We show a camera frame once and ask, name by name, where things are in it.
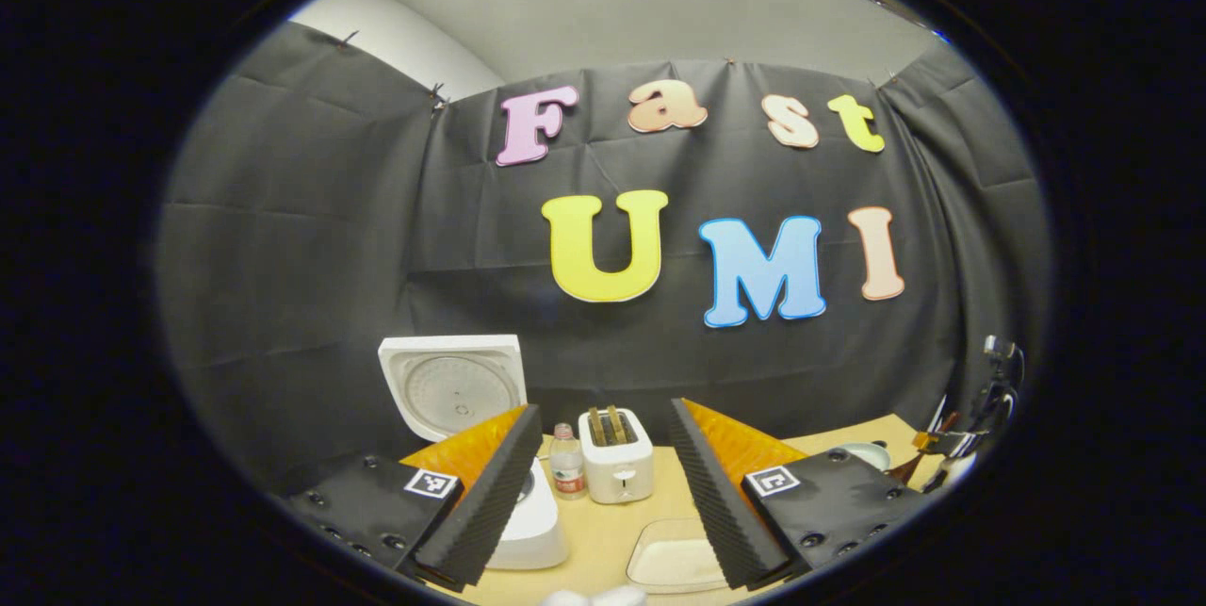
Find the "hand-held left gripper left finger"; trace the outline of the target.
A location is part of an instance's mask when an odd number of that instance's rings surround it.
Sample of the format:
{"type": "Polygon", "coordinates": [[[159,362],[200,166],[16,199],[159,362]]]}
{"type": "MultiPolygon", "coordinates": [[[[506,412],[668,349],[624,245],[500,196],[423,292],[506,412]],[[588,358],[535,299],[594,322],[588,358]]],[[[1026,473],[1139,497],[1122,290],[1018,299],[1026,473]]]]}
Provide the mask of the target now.
{"type": "Polygon", "coordinates": [[[478,584],[543,442],[537,404],[392,458],[351,451],[299,468],[283,503],[316,532],[406,579],[478,584]]]}

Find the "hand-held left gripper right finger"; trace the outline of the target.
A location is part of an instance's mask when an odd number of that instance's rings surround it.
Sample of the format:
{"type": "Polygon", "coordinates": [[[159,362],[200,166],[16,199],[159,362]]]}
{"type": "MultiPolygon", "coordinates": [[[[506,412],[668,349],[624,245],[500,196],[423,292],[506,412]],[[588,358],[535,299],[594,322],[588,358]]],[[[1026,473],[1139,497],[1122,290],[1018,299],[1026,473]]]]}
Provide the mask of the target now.
{"type": "Polygon", "coordinates": [[[669,435],[728,587],[755,590],[839,563],[929,499],[844,448],[806,454],[690,400],[669,435]]]}

